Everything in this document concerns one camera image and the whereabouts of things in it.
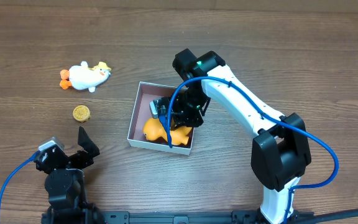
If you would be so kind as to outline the white box pink interior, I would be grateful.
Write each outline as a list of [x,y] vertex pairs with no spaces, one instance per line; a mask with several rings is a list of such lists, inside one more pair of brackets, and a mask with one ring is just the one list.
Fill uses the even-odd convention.
[[189,133],[190,139],[188,144],[173,146],[169,148],[164,139],[158,139],[156,141],[146,140],[143,134],[143,127],[146,121],[152,117],[149,104],[152,100],[161,98],[164,96],[171,96],[176,90],[176,87],[159,85],[156,83],[139,82],[137,89],[137,95],[135,98],[134,109],[132,112],[131,122],[129,126],[129,132],[127,140],[132,147],[139,147],[143,149],[150,149],[155,151],[170,152],[174,154],[181,154],[189,156],[191,147],[193,144],[192,138],[194,136],[193,131]]

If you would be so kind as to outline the white plush duck toy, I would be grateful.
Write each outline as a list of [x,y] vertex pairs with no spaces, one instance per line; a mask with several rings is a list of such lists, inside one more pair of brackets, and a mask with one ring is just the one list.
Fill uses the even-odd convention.
[[74,65],[68,70],[60,71],[60,87],[64,90],[73,87],[76,90],[88,90],[95,92],[96,87],[104,83],[111,75],[111,70],[105,62],[99,62],[94,67],[89,67],[86,61],[80,65]]

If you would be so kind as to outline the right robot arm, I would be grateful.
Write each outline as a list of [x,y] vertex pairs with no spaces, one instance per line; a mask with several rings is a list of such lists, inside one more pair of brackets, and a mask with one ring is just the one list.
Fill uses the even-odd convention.
[[187,89],[151,101],[152,117],[163,126],[171,117],[172,131],[183,126],[196,128],[203,124],[210,100],[217,101],[252,138],[251,168],[264,186],[261,220],[290,220],[294,209],[289,189],[299,183],[311,154],[306,136],[289,126],[305,130],[304,121],[295,113],[285,116],[257,98],[213,51],[196,57],[189,49],[182,50],[172,66]]

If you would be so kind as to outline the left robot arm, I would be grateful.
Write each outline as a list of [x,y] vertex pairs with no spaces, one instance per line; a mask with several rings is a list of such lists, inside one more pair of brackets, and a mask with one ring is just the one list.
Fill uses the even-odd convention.
[[101,210],[87,200],[83,169],[94,164],[100,151],[81,126],[78,145],[82,149],[68,156],[64,144],[52,137],[39,146],[32,159],[36,169],[47,174],[44,187],[50,206],[42,214],[42,223],[106,224]]

